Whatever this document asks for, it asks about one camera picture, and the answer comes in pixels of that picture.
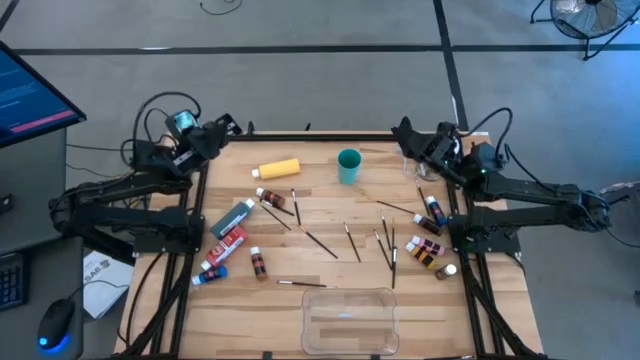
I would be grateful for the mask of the teal plastic cup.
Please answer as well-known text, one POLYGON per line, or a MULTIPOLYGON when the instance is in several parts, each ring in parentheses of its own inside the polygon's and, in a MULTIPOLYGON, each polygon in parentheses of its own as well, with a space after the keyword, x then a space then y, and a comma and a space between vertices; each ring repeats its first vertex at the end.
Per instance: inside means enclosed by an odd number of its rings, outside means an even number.
POLYGON ((356 182, 361 162, 361 154, 356 149, 343 149, 338 154, 338 178, 341 184, 353 185, 356 182))

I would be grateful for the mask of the grey floor device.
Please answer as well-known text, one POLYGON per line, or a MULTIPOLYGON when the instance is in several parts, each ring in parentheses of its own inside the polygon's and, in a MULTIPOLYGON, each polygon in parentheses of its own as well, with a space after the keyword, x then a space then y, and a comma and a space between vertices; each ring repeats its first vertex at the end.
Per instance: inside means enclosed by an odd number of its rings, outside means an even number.
POLYGON ((602 189, 600 194, 610 205, 629 201, 640 208, 640 181, 613 184, 602 189))

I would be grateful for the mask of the black keyboard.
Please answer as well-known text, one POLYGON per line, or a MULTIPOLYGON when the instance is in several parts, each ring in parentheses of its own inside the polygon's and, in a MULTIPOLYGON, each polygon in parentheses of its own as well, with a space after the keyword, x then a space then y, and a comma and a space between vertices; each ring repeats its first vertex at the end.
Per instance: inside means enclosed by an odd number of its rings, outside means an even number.
POLYGON ((0 256, 0 312, 25 303, 25 274, 25 261, 21 253, 0 256))

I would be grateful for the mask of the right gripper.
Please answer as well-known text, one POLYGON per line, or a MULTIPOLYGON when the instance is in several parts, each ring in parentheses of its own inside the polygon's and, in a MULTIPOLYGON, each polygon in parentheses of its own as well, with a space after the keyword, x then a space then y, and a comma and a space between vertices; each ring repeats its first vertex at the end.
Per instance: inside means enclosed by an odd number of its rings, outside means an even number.
POLYGON ((415 159, 424 162, 445 180, 452 183, 465 182, 465 178, 455 170, 460 154, 455 158, 448 156, 447 140, 439 141, 434 134, 413 134, 414 129, 407 116, 401 119, 399 128, 392 128, 391 131, 402 150, 409 150, 411 147, 415 159))

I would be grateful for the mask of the dark brown paint bottle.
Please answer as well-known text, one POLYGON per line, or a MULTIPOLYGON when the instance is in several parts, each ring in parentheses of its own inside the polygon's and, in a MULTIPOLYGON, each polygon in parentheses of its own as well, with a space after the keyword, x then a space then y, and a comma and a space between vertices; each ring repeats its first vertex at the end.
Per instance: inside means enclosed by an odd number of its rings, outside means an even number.
POLYGON ((440 236, 442 233, 442 228, 437 223, 420 214, 414 215, 413 222, 434 235, 440 236))

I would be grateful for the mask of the black floor fan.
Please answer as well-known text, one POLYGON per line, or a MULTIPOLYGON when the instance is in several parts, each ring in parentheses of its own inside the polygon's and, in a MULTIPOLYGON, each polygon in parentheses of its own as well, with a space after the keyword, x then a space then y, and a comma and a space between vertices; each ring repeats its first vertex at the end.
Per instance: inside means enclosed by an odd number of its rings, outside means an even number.
POLYGON ((582 60, 588 61, 639 19, 640 0, 540 0, 529 22, 551 22, 565 36, 583 40, 582 60))

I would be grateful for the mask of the orange paint bottle black label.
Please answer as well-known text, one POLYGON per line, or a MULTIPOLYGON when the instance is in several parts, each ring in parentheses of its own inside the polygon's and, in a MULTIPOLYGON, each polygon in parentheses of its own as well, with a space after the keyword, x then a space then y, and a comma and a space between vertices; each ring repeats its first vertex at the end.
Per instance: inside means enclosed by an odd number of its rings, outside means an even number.
POLYGON ((268 278, 268 274, 260 249, 258 247, 251 247, 249 252, 256 278, 260 281, 266 280, 268 278))

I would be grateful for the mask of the grey computer desk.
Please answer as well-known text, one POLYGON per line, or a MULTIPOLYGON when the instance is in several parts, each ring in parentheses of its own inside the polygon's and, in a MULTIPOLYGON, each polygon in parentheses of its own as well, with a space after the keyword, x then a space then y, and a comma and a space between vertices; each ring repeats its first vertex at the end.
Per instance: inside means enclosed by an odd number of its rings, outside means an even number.
POLYGON ((48 201, 65 190, 66 140, 58 130, 0 149, 0 195, 14 197, 14 208, 0 215, 0 260, 23 258, 25 300, 0 310, 0 360, 74 360, 83 350, 80 308, 60 346, 43 350, 37 337, 46 309, 81 284, 81 241, 62 239, 49 219, 48 201))

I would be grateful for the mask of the white paper booklet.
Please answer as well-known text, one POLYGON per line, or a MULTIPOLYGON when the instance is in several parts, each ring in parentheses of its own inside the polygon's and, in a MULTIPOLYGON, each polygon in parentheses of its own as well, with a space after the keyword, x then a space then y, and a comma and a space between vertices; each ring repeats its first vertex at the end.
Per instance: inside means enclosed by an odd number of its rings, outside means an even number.
POLYGON ((127 291, 134 267, 97 251, 84 257, 83 266, 83 308, 99 319, 127 291))

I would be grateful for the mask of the large dark teal paint bottle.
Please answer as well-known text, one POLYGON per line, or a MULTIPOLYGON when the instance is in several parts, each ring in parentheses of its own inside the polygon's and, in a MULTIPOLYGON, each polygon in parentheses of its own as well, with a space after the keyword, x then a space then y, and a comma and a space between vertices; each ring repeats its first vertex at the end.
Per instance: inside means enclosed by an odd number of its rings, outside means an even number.
POLYGON ((250 214, 254 206, 255 202, 252 199, 238 202, 210 228, 211 234, 218 240, 223 239, 250 214))

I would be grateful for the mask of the clear plastic bin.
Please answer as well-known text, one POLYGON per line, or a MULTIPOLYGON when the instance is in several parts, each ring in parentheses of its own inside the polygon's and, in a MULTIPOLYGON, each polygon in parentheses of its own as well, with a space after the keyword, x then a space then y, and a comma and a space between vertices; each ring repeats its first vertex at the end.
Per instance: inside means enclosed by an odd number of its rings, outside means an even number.
POLYGON ((313 288, 302 296, 301 347, 308 355, 395 354, 396 297, 388 288, 313 288))

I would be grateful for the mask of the small blue paint bottle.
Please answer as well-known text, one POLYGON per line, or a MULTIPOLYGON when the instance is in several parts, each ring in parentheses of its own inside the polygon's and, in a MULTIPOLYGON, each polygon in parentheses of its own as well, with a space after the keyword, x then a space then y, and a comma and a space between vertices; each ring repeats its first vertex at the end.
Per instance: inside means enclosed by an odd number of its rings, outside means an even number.
POLYGON ((225 266, 212 267, 206 271, 201 272, 198 275, 192 277, 192 284, 195 286, 206 284, 215 280, 225 278, 228 275, 225 266))
POLYGON ((440 204, 436 200, 436 198, 434 196, 428 196, 426 198, 426 203, 427 203, 427 207, 428 207, 432 217, 434 218, 434 221, 436 222, 436 224, 439 227, 447 225, 448 224, 448 218, 444 214, 444 212, 443 212, 440 204))

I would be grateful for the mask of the black computer mouse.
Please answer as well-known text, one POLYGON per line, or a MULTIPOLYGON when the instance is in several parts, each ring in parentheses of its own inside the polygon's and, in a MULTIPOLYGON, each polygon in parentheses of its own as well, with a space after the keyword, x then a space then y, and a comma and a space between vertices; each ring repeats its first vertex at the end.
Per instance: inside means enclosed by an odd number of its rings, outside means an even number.
POLYGON ((50 304, 37 330, 37 343, 41 350, 55 351, 66 341, 74 311, 75 304, 68 298, 50 304))

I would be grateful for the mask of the black aluminium table frame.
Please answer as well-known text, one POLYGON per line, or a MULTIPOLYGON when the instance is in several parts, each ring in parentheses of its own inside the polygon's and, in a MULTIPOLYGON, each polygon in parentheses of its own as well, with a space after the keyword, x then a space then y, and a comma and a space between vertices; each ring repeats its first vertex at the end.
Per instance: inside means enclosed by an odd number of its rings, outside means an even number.
MULTIPOLYGON (((295 214, 291 188, 295 189, 301 226, 333 251, 334 259, 299 228, 296 216, 271 210, 292 230, 288 231, 266 211, 255 208, 244 220, 247 241, 227 259, 228 275, 220 280, 190 286, 187 300, 168 313, 158 347, 142 351, 143 360, 177 359, 367 359, 375 355, 306 354, 301 347, 302 296, 317 287, 278 284, 289 280, 327 285, 327 288, 388 288, 394 292, 400 347, 386 359, 424 359, 505 354, 510 348, 491 324, 482 306, 468 301, 461 276, 439 281, 405 249, 424 230, 413 222, 424 206, 412 179, 402 172, 402 156, 387 133, 337 134, 299 132, 254 134, 231 142, 209 166, 202 193, 202 212, 214 223, 236 203, 250 198, 258 187, 253 167, 296 158, 296 175, 271 179, 265 187, 286 199, 295 214), (362 157, 353 185, 338 178, 338 154, 356 149, 362 157), (381 200, 409 209, 408 214, 373 202, 381 200), (377 230, 389 260, 380 213, 391 240, 395 217, 397 247, 396 285, 373 230, 377 230), (356 259, 344 229, 346 222, 361 263, 356 259), (249 249, 258 247, 268 278, 256 278, 249 249)), ((421 185, 443 208, 462 197, 449 194, 443 181, 421 185)))

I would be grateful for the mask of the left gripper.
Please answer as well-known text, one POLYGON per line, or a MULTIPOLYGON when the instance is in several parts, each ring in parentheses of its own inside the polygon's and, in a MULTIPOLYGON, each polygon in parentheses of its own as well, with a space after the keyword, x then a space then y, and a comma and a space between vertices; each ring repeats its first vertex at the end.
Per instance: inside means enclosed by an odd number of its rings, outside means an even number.
POLYGON ((226 131, 229 136, 238 136, 243 133, 241 126, 228 113, 214 122, 193 128, 187 133, 186 138, 196 154, 203 159, 214 159, 226 146, 226 131))

